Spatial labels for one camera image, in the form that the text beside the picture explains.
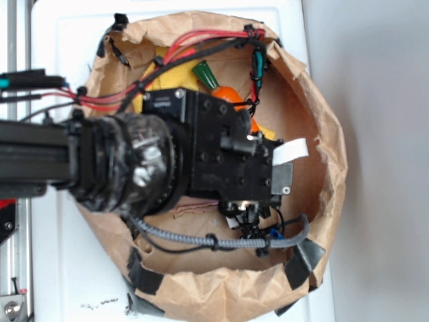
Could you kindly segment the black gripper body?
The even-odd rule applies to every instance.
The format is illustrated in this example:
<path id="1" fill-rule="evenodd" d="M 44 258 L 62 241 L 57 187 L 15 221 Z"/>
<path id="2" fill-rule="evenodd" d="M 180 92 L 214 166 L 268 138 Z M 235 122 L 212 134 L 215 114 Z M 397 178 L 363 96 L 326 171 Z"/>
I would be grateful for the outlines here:
<path id="1" fill-rule="evenodd" d="M 230 207 L 281 207 L 292 185 L 292 163 L 274 163 L 283 141 L 251 134 L 247 109 L 178 88 L 146 93 L 143 114 L 166 123 L 175 151 L 173 177 L 151 213 L 172 208 L 183 196 Z"/>

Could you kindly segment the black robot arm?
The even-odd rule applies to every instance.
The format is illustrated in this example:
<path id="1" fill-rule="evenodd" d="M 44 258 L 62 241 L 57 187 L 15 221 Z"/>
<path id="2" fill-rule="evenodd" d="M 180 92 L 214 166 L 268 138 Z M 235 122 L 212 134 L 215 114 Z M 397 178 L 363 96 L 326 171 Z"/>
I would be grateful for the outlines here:
<path id="1" fill-rule="evenodd" d="M 189 196 L 228 210 L 279 207 L 293 165 L 280 141 L 251 133 L 246 109 L 196 91 L 149 92 L 143 112 L 98 118 L 75 111 L 47 125 L 1 122 L 1 198 L 66 189 L 93 212 L 155 215 Z"/>

